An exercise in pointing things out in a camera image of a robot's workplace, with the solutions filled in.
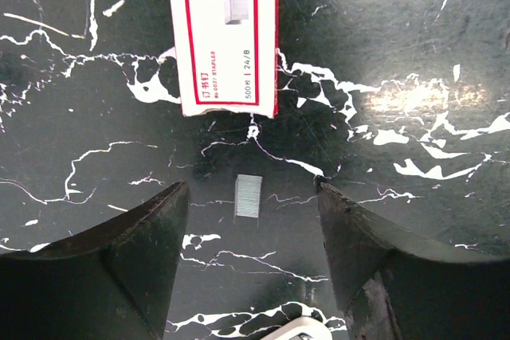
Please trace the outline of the grey staple strip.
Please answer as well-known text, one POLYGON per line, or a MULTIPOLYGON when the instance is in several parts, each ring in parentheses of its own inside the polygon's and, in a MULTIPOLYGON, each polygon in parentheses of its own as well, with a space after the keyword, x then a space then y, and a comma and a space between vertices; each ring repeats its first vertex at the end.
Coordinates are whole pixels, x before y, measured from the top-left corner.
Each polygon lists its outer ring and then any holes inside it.
POLYGON ((258 218, 263 178, 239 174, 235 182, 234 208, 236 217, 258 218))

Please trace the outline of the beige white stapler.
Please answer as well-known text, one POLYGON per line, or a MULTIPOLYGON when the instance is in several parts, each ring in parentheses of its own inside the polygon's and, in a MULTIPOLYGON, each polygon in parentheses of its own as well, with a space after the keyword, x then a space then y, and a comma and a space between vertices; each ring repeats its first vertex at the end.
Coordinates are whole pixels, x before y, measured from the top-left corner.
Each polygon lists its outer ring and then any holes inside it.
POLYGON ((320 321, 310 317, 299 317, 261 338, 261 340, 289 339, 332 340, 332 333, 320 321))

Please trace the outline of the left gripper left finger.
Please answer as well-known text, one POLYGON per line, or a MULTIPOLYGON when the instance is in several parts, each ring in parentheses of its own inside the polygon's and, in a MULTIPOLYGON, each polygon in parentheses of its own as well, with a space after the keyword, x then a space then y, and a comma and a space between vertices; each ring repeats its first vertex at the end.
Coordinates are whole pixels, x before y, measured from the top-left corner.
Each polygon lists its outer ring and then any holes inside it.
POLYGON ((4 339, 161 339, 189 209, 176 182, 36 252, 1 257, 4 339))

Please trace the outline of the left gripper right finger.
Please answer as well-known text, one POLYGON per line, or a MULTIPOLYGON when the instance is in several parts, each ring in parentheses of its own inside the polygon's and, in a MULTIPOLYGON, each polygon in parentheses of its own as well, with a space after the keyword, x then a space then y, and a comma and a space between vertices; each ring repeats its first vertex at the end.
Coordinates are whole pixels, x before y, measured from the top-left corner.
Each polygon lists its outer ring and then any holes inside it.
POLYGON ((352 339, 506 339, 509 260, 412 232, 320 182, 336 305, 352 339))

